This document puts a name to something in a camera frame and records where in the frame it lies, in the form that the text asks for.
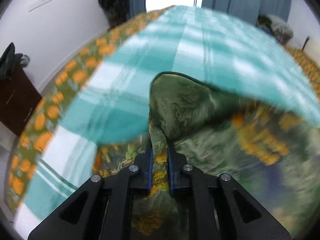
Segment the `green landscape print garment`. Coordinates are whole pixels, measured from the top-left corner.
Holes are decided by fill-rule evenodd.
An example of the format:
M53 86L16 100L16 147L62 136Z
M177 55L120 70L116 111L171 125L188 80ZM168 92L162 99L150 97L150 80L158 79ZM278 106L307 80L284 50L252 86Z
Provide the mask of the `green landscape print garment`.
M133 239L188 239L187 211L170 197L167 149L206 174L230 174L295 239L319 219L319 126L293 112L178 74L151 83L148 129L100 144L93 173L116 174L152 142L151 193L135 198Z

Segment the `olive orange floral bedsheet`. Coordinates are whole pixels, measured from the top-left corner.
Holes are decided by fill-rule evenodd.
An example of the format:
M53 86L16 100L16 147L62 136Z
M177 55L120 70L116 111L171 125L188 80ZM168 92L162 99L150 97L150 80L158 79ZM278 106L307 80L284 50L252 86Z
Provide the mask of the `olive orange floral bedsheet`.
M167 9L141 13L91 40L60 70L27 122L10 156L6 171L4 200L16 213L33 178L36 159L44 152L57 123L77 92L84 87L103 57L111 55L132 35L157 20Z

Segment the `dark clothes on cabinet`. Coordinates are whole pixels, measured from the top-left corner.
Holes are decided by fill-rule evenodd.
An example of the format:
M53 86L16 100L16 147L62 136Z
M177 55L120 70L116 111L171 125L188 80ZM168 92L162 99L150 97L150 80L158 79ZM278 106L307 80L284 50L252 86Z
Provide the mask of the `dark clothes on cabinet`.
M0 79L12 80L12 75L16 67L25 68L30 63L30 57L22 53L15 52L15 45L11 42L1 55Z

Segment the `dark brown wooden cabinet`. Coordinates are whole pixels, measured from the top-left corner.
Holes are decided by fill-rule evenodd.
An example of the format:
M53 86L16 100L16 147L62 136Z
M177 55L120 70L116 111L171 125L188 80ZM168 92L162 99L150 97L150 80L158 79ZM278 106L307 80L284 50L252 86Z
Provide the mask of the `dark brown wooden cabinet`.
M19 137L42 96L18 66L10 80L1 80L0 100L1 123Z

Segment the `pile of grey clothes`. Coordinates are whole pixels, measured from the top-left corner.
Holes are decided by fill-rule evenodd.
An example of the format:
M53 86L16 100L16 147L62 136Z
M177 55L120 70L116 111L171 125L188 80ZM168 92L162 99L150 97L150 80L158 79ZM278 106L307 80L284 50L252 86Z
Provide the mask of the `pile of grey clothes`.
M256 26L274 37L282 45L287 45L294 36L288 23L276 15L259 15Z

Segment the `teal white checkered blanket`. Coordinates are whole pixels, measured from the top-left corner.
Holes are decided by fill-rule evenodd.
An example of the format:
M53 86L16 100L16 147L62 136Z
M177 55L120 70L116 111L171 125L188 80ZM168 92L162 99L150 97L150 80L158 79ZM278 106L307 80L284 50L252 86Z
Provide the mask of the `teal white checkered blanket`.
M227 14L176 6L103 57L57 123L17 209L27 239L93 173L98 146L148 129L151 83L178 74L293 112L319 126L319 99L292 56L263 31Z

